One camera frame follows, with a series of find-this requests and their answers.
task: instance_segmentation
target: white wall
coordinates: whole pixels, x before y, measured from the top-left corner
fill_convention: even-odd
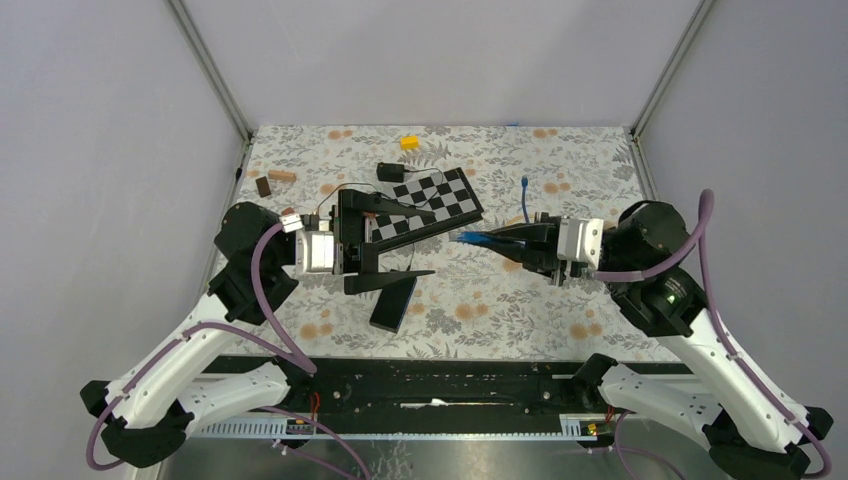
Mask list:
[[[240,141],[165,2],[3,2],[0,45],[0,478],[120,478],[79,389],[196,300]]]
[[[686,218],[715,190],[719,309],[787,392],[836,418],[834,478],[848,456],[846,25],[844,0],[718,2],[644,136]]]
[[[260,124],[631,125],[697,0],[187,0]]]

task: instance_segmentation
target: checkerboard pattern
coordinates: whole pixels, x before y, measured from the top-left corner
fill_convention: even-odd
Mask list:
[[[377,215],[371,219],[371,241],[390,239],[406,245],[482,218],[483,208],[461,168],[434,173],[429,177],[394,187],[400,203],[430,210],[435,218]]]

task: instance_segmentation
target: blue cable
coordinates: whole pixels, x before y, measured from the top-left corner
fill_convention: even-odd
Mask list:
[[[462,232],[457,235],[456,241],[469,245],[485,245],[491,242],[491,240],[480,232]]]
[[[521,211],[524,212],[524,223],[530,223],[530,215],[527,215],[527,175],[521,177]]]

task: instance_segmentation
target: small brown block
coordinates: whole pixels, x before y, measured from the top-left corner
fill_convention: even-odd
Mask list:
[[[259,177],[256,179],[256,190],[262,198],[271,196],[271,185],[268,183],[268,177]]]
[[[268,177],[271,180],[278,180],[280,182],[297,181],[297,175],[292,172],[284,172],[282,170],[268,170]]]

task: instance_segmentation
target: floral tablecloth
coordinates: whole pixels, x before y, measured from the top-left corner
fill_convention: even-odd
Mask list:
[[[399,139],[407,135],[417,135],[420,148],[401,151]],[[390,192],[393,184],[377,181],[381,161],[416,170],[462,167],[485,209],[483,221],[466,229],[523,221],[522,175],[530,180],[531,215],[614,221],[642,199],[621,128],[263,126],[236,201],[305,213],[344,182]],[[294,172],[297,181],[271,181],[273,195],[259,198],[254,179],[272,169]],[[321,213],[333,203],[325,202]],[[384,270],[405,269],[411,252],[403,247],[380,263]],[[277,315],[311,356],[582,361],[600,352],[623,361],[677,361],[621,316],[600,282],[549,286],[485,249],[448,241],[447,234],[418,242],[412,268],[436,273],[418,280],[397,334],[368,325],[376,292],[346,296],[342,278],[333,275],[300,277]],[[276,340],[269,327],[254,333]],[[244,341],[225,353],[265,354]]]

